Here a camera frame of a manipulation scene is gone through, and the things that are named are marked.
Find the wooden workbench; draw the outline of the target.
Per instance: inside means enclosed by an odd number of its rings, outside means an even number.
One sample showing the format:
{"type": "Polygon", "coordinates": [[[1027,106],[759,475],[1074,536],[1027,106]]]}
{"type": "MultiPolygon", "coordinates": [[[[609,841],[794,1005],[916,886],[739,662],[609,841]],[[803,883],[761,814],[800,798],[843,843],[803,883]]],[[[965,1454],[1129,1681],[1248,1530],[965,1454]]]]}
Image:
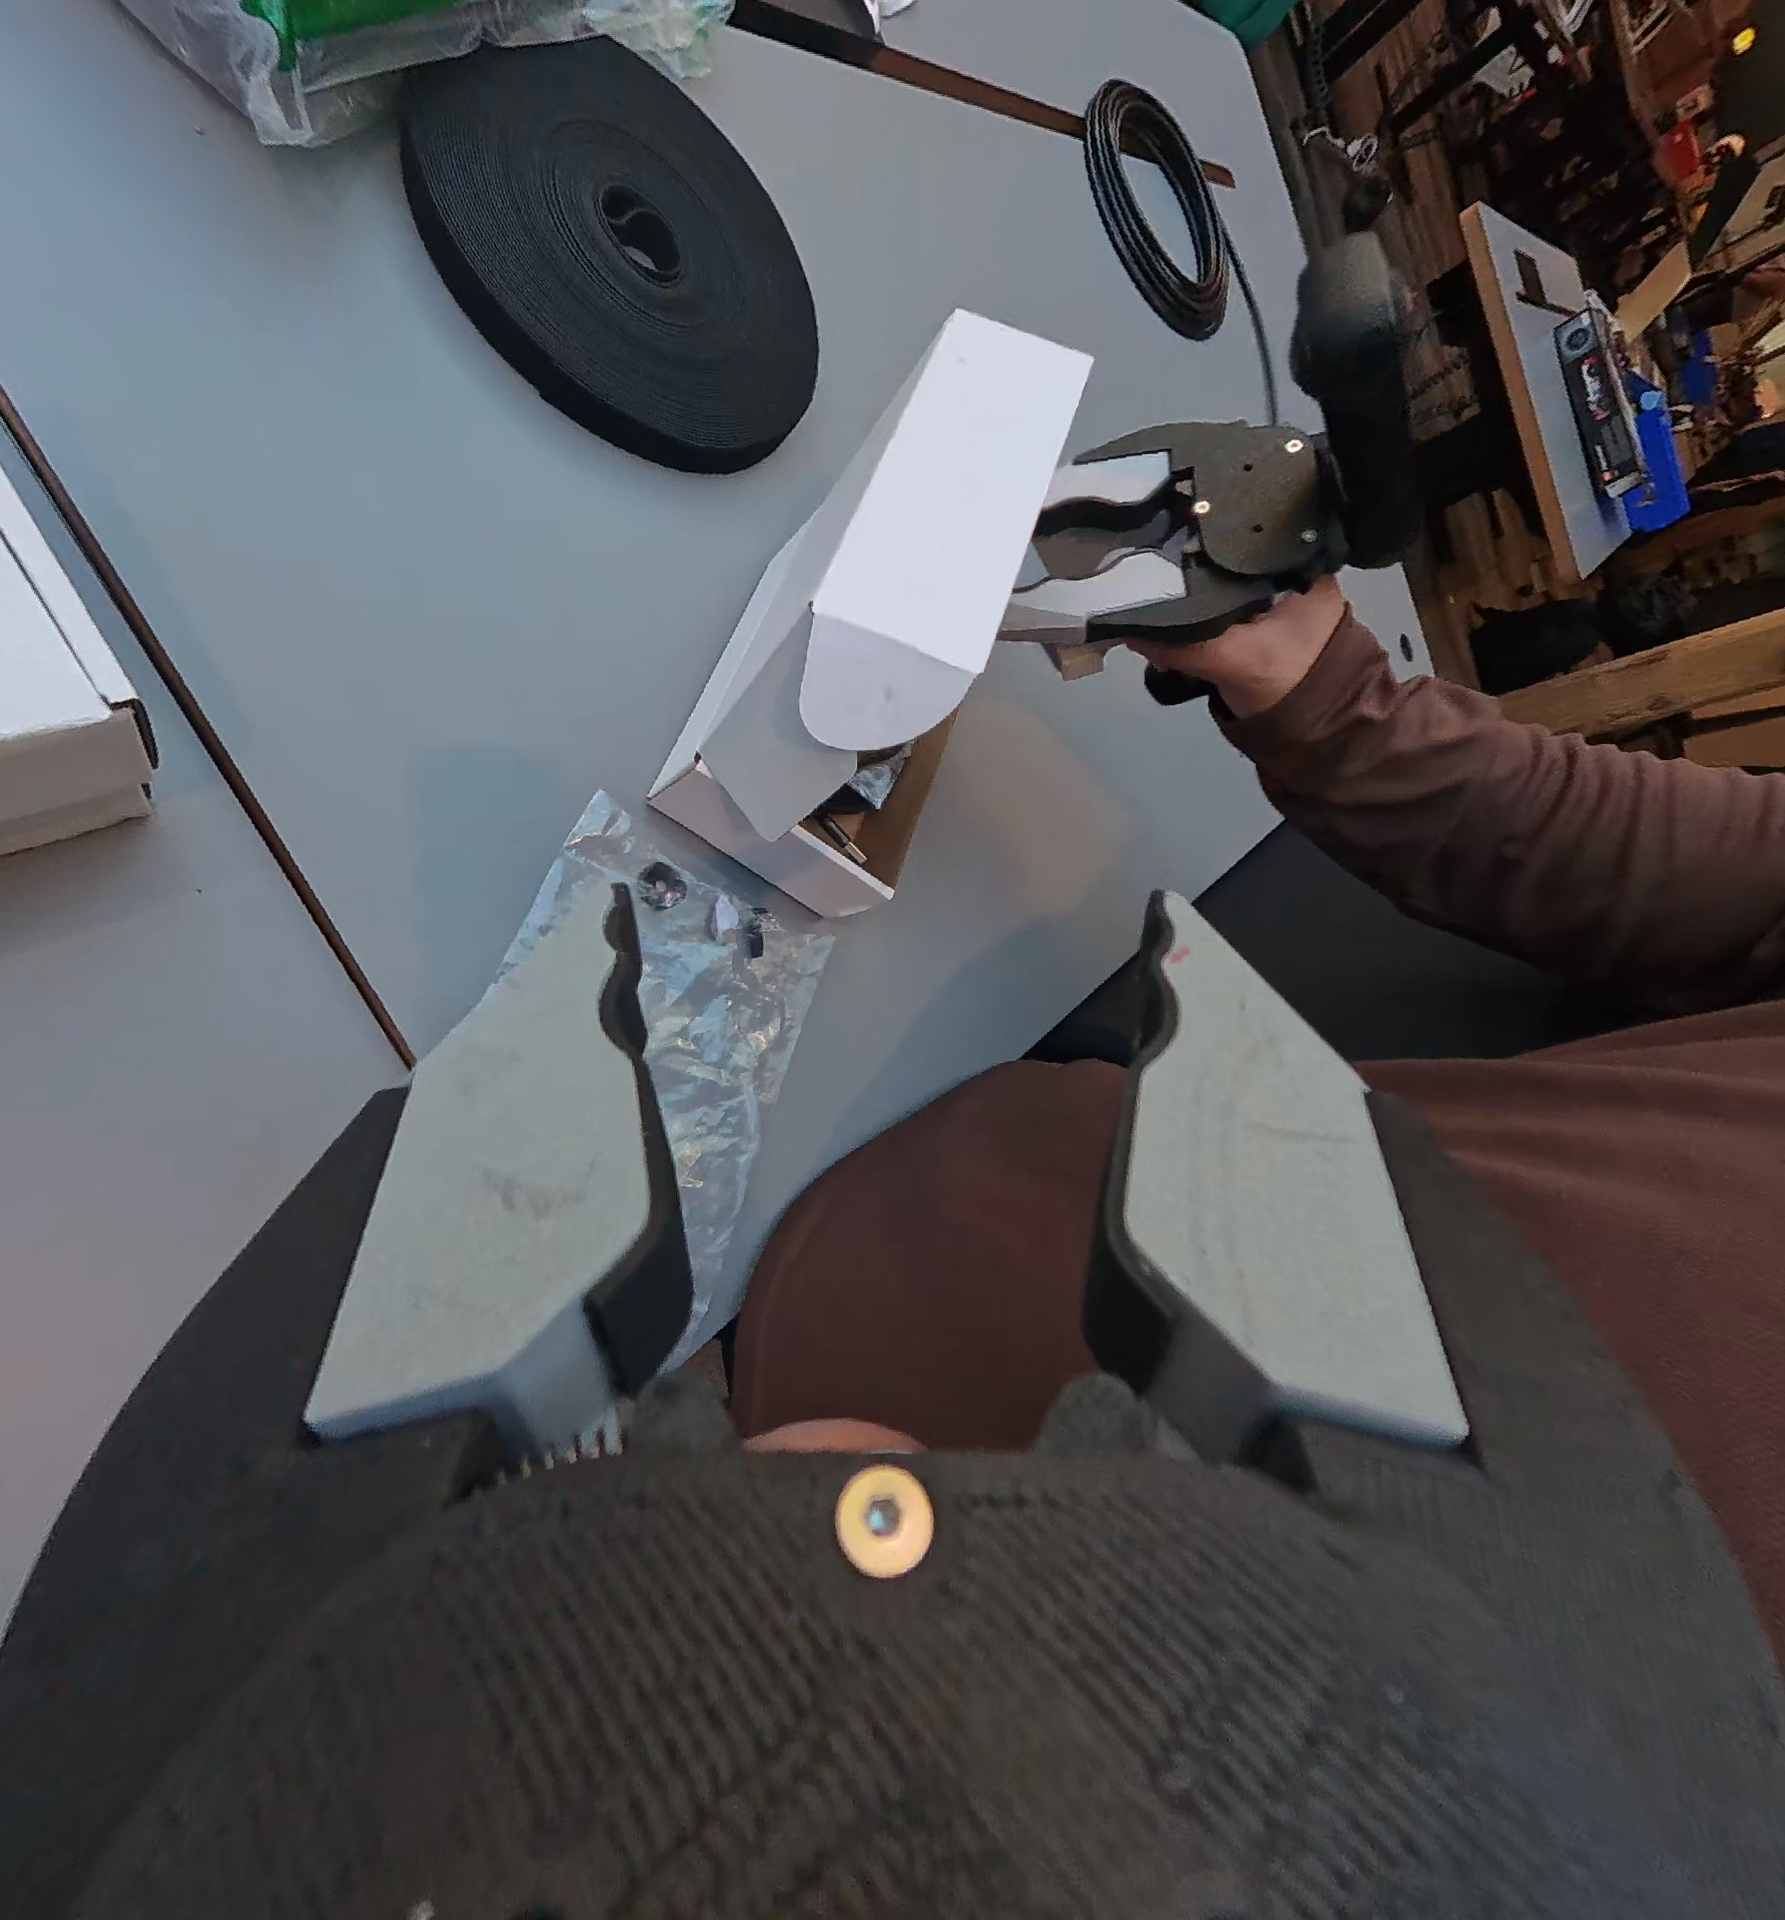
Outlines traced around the wooden workbench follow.
{"type": "Polygon", "coordinates": [[[1785,717],[1785,610],[1510,693],[1504,720],[1591,743],[1682,746],[1697,722],[1785,717]]]}

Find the pile of white cardboard boxes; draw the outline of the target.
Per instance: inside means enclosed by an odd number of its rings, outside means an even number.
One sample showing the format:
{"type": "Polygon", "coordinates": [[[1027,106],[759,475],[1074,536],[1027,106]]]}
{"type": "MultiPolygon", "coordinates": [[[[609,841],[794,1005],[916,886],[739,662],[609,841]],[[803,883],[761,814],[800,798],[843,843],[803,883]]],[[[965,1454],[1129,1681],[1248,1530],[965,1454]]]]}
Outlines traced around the pile of white cardboard boxes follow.
{"type": "Polygon", "coordinates": [[[136,689],[0,463],[0,859],[151,817],[136,689]]]}

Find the cluttered workshop benches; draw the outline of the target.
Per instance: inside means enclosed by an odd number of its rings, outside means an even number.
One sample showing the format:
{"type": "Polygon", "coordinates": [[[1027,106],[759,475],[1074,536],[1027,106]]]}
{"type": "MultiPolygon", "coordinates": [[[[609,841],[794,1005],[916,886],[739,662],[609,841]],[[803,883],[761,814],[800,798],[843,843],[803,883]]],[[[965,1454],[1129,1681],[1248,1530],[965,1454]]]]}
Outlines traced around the cluttered workshop benches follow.
{"type": "MultiPolygon", "coordinates": [[[[1723,192],[1714,149],[1743,87],[1785,117],[1785,3],[1290,3],[1251,52],[1301,227],[1388,192],[1380,233],[1413,285],[1449,278],[1452,320],[1413,347],[1420,439],[1474,429],[1504,388],[1471,307],[1459,213],[1493,213],[1574,259],[1604,304],[1693,242],[1723,192]]],[[[1719,350],[1755,350],[1785,421],[1785,127],[1693,261],[1719,350]]]]}

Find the person's right forearm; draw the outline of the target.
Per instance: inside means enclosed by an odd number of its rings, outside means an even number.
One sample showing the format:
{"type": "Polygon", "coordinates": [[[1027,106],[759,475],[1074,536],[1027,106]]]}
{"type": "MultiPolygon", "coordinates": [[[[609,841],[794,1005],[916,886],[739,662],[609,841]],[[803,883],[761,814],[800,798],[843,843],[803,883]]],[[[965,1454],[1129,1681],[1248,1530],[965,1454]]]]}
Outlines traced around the person's right forearm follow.
{"type": "Polygon", "coordinates": [[[1785,776],[1395,680],[1346,612],[1274,704],[1216,683],[1211,709],[1284,821],[1409,918],[1653,1011],[1785,1000],[1785,776]]]}

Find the small white cardboard box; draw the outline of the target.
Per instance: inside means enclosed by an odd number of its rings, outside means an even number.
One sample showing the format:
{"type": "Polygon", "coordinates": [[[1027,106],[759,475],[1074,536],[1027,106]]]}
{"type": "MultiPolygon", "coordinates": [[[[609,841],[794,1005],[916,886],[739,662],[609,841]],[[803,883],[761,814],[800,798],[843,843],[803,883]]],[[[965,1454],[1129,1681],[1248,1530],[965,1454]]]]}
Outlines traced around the small white cardboard box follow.
{"type": "Polygon", "coordinates": [[[1096,360],[952,311],[772,553],[649,805],[819,922],[888,905],[1096,360]]]}

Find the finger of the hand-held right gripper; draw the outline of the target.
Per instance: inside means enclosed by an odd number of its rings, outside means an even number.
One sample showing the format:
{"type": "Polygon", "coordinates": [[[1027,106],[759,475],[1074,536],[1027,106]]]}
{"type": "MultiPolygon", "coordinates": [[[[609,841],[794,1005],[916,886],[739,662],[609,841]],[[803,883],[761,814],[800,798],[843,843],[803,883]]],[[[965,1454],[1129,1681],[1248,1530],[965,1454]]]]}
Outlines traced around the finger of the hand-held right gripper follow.
{"type": "Polygon", "coordinates": [[[1113,643],[1093,638],[1096,621],[1178,598],[1184,598],[1184,568],[1178,562],[1161,552],[1127,552],[1083,581],[1046,578],[1014,589],[997,638],[1049,654],[1098,654],[1100,646],[1113,643]]]}
{"type": "Polygon", "coordinates": [[[1168,449],[1119,453],[1059,468],[1033,523],[1033,543],[1129,540],[1165,544],[1197,533],[1203,523],[1193,470],[1177,468],[1168,449]]]}

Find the clear bag with green strip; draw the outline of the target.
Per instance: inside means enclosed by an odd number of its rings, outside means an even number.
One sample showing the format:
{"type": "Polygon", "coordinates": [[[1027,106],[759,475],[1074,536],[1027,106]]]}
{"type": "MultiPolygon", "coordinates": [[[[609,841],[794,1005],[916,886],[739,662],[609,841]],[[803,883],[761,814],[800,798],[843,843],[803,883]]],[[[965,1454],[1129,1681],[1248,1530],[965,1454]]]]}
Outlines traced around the clear bag with green strip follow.
{"type": "Polygon", "coordinates": [[[400,78],[480,51],[612,38],[670,78],[706,71],[733,3],[123,3],[264,145],[318,149],[384,117],[400,78]]]}

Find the white table with wooden edge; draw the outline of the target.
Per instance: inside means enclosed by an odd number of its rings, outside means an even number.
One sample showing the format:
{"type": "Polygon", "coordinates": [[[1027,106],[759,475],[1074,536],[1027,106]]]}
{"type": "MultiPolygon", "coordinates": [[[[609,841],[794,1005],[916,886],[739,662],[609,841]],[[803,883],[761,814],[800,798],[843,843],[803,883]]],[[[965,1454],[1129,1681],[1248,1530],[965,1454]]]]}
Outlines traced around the white table with wooden edge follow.
{"type": "Polygon", "coordinates": [[[1493,207],[1466,207],[1456,227],[1549,572],[1558,586],[1585,586],[1632,540],[1622,510],[1587,475],[1558,371],[1555,331],[1597,295],[1569,253],[1493,207]]]}

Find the person's right hand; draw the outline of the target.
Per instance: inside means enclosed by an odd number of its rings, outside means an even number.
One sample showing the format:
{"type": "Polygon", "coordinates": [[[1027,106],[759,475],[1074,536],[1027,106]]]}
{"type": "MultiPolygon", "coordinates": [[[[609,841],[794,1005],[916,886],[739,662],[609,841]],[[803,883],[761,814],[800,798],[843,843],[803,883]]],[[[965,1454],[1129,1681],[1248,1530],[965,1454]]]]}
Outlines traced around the person's right hand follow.
{"type": "Polygon", "coordinates": [[[1324,654],[1351,605],[1335,581],[1284,594],[1269,612],[1187,646],[1129,641],[1161,708],[1209,701],[1227,720],[1277,708],[1324,654]]]}

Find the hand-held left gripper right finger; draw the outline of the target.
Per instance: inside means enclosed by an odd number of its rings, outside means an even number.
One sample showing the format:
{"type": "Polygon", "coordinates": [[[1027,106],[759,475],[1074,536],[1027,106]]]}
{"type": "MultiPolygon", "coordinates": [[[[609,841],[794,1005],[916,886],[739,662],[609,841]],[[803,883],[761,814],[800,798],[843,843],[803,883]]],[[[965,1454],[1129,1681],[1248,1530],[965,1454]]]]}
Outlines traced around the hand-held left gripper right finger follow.
{"type": "Polygon", "coordinates": [[[1177,893],[1146,901],[1135,976],[1080,1302],[1098,1367],[1206,1464],[1301,1423],[1464,1448],[1358,1073],[1177,893]]]}

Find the crinkled empty clear plastic bag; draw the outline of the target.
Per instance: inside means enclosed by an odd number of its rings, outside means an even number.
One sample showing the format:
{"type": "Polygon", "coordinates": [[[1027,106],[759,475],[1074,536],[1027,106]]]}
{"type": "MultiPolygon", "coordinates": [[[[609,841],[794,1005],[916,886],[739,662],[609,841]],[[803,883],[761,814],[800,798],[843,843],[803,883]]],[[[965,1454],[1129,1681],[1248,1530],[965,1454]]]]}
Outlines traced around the crinkled empty clear plastic bag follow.
{"type": "Polygon", "coordinates": [[[735,1316],[735,1226],[832,934],[772,886],[642,804],[596,790],[522,918],[494,982],[522,969],[574,908],[613,883],[641,937],[646,1066],[678,1179],[691,1309],[670,1364],[735,1316]]]}

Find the blue plastic bin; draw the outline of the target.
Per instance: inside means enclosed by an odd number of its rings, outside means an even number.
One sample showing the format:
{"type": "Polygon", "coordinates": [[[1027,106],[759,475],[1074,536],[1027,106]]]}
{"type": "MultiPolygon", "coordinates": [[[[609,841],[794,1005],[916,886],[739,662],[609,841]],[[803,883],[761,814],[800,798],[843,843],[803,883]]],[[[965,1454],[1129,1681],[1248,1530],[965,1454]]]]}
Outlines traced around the blue plastic bin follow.
{"type": "Polygon", "coordinates": [[[1624,371],[1624,398],[1633,411],[1633,444],[1639,449],[1643,478],[1622,497],[1627,533],[1659,533],[1693,512],[1693,497],[1678,456],[1672,405],[1666,391],[1636,371],[1624,371]]]}

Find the black hook-and-loop tape roll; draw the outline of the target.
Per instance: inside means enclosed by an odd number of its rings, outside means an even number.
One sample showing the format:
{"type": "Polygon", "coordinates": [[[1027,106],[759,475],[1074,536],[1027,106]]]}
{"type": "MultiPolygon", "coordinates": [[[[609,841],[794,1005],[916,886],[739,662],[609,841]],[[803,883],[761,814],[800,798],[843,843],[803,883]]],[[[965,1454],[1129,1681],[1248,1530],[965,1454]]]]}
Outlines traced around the black hook-and-loop tape roll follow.
{"type": "Polygon", "coordinates": [[[422,250],[555,411],[655,468],[733,475],[809,415],[814,294],[745,156],[638,52],[480,51],[400,90],[422,250]]]}

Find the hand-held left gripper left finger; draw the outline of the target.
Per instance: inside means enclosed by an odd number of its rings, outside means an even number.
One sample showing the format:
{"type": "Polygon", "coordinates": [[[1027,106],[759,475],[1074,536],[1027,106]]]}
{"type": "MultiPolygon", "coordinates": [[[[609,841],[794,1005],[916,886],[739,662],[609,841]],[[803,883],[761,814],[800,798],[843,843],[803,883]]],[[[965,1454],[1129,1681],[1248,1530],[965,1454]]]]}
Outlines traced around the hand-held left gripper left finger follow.
{"type": "Polygon", "coordinates": [[[570,905],[413,1069],[303,1426],[486,1419],[620,1448],[691,1274],[622,883],[570,905]]]}

